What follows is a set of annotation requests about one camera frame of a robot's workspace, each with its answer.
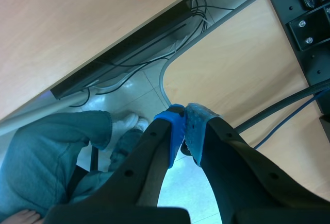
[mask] leg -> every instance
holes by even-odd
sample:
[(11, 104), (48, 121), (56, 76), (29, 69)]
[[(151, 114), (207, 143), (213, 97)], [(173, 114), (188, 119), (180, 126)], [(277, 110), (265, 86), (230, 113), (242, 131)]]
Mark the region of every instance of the leg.
[(113, 172), (120, 167), (134, 148), (136, 148), (148, 125), (148, 121), (145, 118), (140, 118), (133, 129), (123, 134), (111, 154), (109, 172), (98, 174), (96, 172), (88, 173), (76, 187), (70, 203), (82, 201), (98, 190), (110, 178)]
[(107, 112), (55, 114), (17, 131), (0, 170), (0, 222), (22, 209), (45, 216), (66, 203), (66, 187), (89, 141), (104, 149), (111, 138)]

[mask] curved desk edge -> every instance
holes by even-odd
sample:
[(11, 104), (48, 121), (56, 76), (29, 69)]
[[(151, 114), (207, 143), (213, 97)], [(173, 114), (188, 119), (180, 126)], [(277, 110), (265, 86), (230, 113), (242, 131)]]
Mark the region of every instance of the curved desk edge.
[(163, 68), (161, 69), (160, 76), (159, 76), (159, 88), (160, 88), (160, 92), (161, 92), (162, 96), (164, 97), (167, 105), (171, 105), (172, 104), (171, 101), (169, 100), (169, 98), (167, 97), (167, 94), (165, 92), (164, 85), (163, 85), (164, 74), (165, 74), (165, 71), (168, 68), (168, 66), (174, 60), (176, 60), (178, 57), (180, 57), (183, 53), (185, 53), (188, 49), (190, 49), (192, 46), (194, 46), (198, 41), (200, 41), (201, 39), (203, 39), (204, 37), (206, 37), (208, 34), (210, 34), (211, 32), (213, 32), (220, 25), (222, 25), (223, 23), (225, 23), (226, 21), (228, 21), (234, 15), (238, 14), (240, 11), (242, 11), (243, 9), (245, 9), (247, 6), (249, 6), (250, 4), (252, 4), (254, 1), (256, 1), (256, 0), (247, 0), (246, 2), (244, 2), (243, 4), (241, 4), (240, 6), (238, 6), (235, 10), (233, 10), (229, 14), (225, 15), (223, 18), (221, 18), (215, 24), (213, 24), (209, 29), (207, 29), (204, 33), (202, 33), (201, 35), (197, 36), (195, 39), (193, 39), (192, 41), (190, 41), (186, 46), (184, 46), (182, 48), (182, 50), (180, 50), (179, 52), (177, 52), (173, 57), (170, 58), (170, 60), (168, 60), (164, 64)]

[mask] black chair leg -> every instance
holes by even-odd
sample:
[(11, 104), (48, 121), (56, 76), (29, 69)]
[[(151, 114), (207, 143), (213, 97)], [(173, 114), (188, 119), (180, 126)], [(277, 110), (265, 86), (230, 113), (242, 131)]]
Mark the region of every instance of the black chair leg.
[(98, 170), (98, 149), (92, 147), (90, 171), (97, 171), (97, 170)]

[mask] blue cable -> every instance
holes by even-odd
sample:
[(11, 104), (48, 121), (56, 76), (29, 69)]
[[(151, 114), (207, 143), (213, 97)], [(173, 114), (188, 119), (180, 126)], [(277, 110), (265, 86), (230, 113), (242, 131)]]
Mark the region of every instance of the blue cable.
[(287, 116), (282, 122), (280, 122), (260, 143), (258, 143), (254, 149), (259, 148), (262, 144), (264, 144), (283, 124), (285, 124), (288, 120), (294, 117), (297, 113), (303, 110), (306, 106), (312, 103), (314, 100), (323, 96), (329, 89), (323, 90), (322, 92), (316, 94), (313, 98), (309, 99), (306, 103), (301, 105), (297, 110), (292, 112), (289, 116)]

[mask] wooden desk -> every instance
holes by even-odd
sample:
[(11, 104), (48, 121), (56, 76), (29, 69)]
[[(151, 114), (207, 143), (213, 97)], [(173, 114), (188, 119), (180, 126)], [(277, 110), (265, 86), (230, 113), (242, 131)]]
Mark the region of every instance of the wooden desk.
[(0, 120), (181, 0), (0, 0)]
[[(243, 6), (187, 45), (190, 48), (163, 76), (171, 103), (201, 103), (233, 127), (308, 86), (270, 0)], [(261, 121), (242, 137), (256, 145), (307, 99)], [(330, 144), (319, 116), (312, 103), (258, 150), (304, 187), (330, 200)]]

